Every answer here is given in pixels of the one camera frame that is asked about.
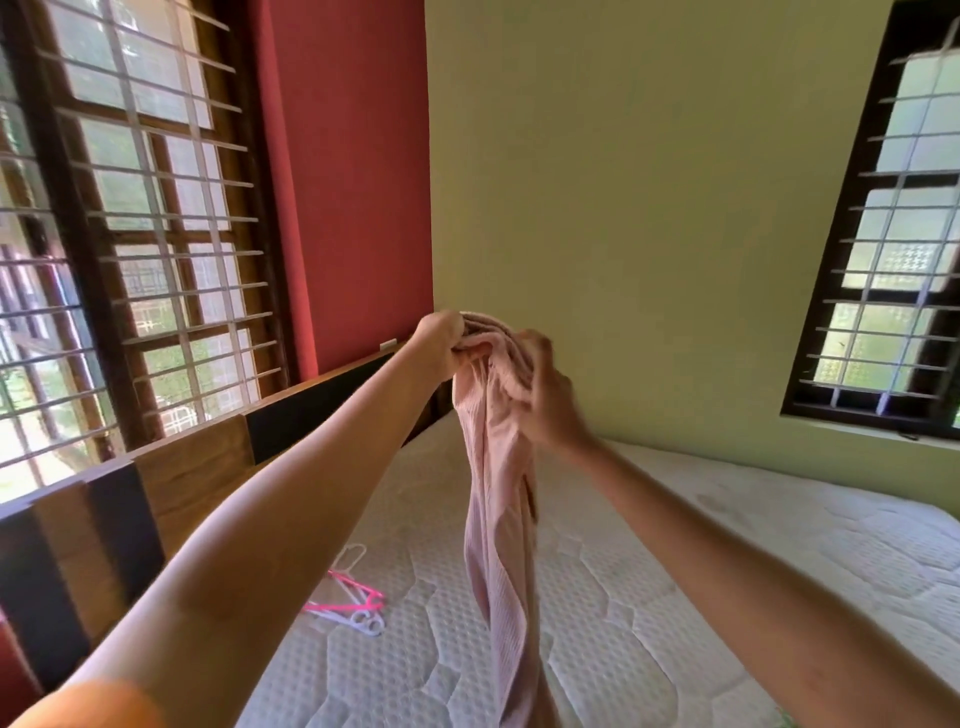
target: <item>headboard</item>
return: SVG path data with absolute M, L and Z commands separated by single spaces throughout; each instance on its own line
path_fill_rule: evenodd
M 55 690 L 194 528 L 395 350 L 0 505 L 0 725 Z M 445 385 L 410 437 L 450 407 Z

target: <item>wall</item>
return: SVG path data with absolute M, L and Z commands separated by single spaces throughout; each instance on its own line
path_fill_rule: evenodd
M 877 0 L 427 0 L 438 306 L 554 339 L 598 430 L 960 512 L 960 453 L 780 405 Z
M 422 0 L 251 0 L 300 375 L 433 310 Z

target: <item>pink ribbed fabric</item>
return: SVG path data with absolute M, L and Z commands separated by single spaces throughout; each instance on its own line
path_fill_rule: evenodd
M 560 722 L 540 664 L 534 452 L 509 416 L 511 400 L 530 400 L 533 363 L 499 321 L 475 313 L 464 320 L 462 346 L 493 347 L 454 377 L 453 405 L 472 474 L 464 555 L 490 627 L 499 725 L 550 728 Z

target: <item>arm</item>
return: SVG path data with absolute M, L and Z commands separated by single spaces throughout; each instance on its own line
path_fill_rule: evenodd
M 747 670 L 804 728 L 947 728 L 960 696 L 806 575 L 752 546 L 590 435 L 550 342 L 530 333 L 534 442 L 582 470 Z
M 204 521 L 71 682 L 133 682 L 171 726 L 233 725 L 430 395 L 471 357 L 451 351 L 463 326 L 456 313 L 423 319 L 330 419 Z

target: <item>mattress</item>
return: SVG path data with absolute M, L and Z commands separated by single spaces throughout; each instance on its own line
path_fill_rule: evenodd
M 960 523 L 932 506 L 634 446 L 630 460 L 844 596 L 960 690 Z M 578 474 L 538 463 L 541 655 L 568 726 L 773 728 L 776 706 Z M 396 457 L 350 539 L 379 637 L 301 615 L 238 725 L 489 726 L 490 647 L 463 563 L 454 415 Z

